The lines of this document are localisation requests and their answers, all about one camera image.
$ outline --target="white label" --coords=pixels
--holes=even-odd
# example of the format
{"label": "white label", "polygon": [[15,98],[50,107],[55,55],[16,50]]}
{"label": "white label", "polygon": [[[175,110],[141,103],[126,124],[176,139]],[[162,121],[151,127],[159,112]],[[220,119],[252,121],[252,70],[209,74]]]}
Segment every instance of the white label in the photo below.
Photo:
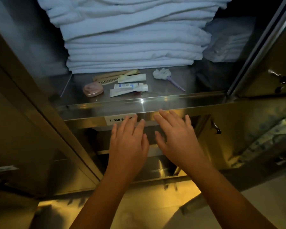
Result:
{"label": "white label", "polygon": [[18,168],[13,166],[13,165],[1,166],[0,167],[0,172],[4,172],[4,171],[8,171],[8,170],[15,170],[15,169],[18,169]]}
{"label": "white label", "polygon": [[113,124],[118,124],[121,123],[124,119],[125,116],[130,116],[133,117],[134,114],[122,114],[122,115],[115,115],[115,116],[106,116],[105,120],[107,125],[113,125]]}

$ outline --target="plastic container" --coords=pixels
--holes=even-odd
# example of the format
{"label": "plastic container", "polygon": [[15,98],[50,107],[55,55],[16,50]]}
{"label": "plastic container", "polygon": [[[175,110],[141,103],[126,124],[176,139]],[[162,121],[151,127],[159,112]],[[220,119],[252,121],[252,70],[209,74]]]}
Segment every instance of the plastic container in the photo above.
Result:
{"label": "plastic container", "polygon": [[83,87],[83,92],[87,97],[95,97],[104,92],[102,84],[94,82]]}

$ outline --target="white tissue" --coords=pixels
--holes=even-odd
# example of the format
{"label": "white tissue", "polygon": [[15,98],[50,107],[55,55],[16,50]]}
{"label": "white tissue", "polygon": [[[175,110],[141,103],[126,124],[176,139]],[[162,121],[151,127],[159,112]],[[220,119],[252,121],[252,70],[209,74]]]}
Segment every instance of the white tissue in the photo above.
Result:
{"label": "white tissue", "polygon": [[156,69],[153,72],[153,76],[155,79],[164,79],[166,80],[167,77],[170,77],[172,73],[170,72],[169,69],[164,69],[162,68],[161,70]]}

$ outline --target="person's right hand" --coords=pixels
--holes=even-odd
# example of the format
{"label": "person's right hand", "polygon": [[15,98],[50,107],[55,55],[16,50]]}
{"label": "person's right hand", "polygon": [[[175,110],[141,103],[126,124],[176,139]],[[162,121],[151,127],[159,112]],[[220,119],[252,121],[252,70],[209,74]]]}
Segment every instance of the person's right hand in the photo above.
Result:
{"label": "person's right hand", "polygon": [[206,158],[199,146],[191,119],[185,116],[185,122],[174,112],[170,113],[159,110],[160,115],[154,115],[167,137],[164,142],[161,134],[155,131],[156,141],[165,156],[189,174],[189,170],[195,163],[205,161]]}

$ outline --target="forearm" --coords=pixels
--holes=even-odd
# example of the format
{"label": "forearm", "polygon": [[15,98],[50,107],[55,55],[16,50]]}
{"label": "forearm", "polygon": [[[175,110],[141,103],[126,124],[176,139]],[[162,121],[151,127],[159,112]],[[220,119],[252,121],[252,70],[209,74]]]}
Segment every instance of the forearm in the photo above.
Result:
{"label": "forearm", "polygon": [[119,178],[105,175],[70,229],[109,229],[127,186]]}
{"label": "forearm", "polygon": [[206,158],[189,173],[223,229],[276,228]]}

